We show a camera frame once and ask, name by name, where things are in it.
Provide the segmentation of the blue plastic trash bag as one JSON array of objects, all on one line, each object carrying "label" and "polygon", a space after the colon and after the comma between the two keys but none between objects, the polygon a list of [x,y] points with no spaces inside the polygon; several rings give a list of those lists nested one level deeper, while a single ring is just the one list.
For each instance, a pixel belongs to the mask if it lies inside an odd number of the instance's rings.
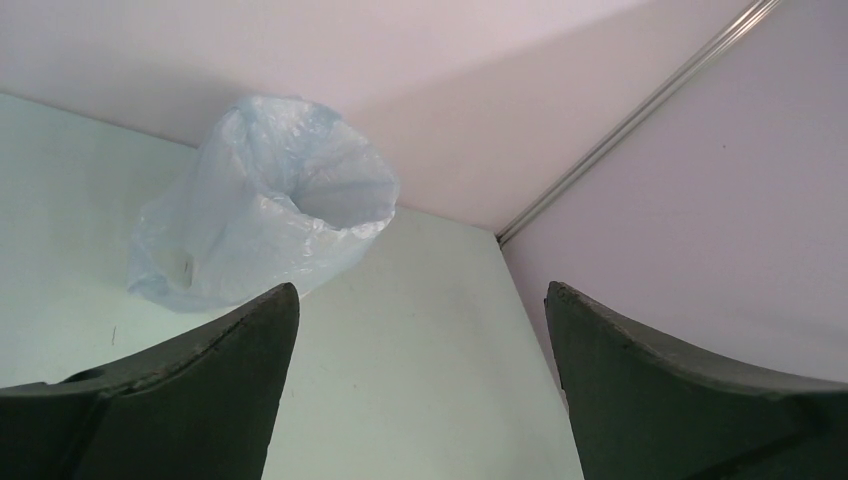
[{"label": "blue plastic trash bag", "polygon": [[391,166],[336,111],[243,98],[142,207],[127,289],[175,312],[235,307],[283,283],[307,294],[362,259],[399,193]]}]

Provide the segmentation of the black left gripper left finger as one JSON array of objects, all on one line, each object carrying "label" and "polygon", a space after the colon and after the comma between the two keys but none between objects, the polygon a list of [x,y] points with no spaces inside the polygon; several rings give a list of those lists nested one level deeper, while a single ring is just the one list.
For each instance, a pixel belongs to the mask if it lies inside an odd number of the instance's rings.
[{"label": "black left gripper left finger", "polygon": [[258,479],[299,327],[285,283],[136,354],[1,392],[5,479]]}]

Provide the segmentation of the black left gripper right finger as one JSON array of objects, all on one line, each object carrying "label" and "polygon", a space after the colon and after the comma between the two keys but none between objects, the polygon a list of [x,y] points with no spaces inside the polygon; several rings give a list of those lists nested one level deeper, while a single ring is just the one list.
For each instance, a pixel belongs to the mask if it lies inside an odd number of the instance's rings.
[{"label": "black left gripper right finger", "polygon": [[545,315],[588,479],[843,479],[844,383],[754,366],[562,282]]}]

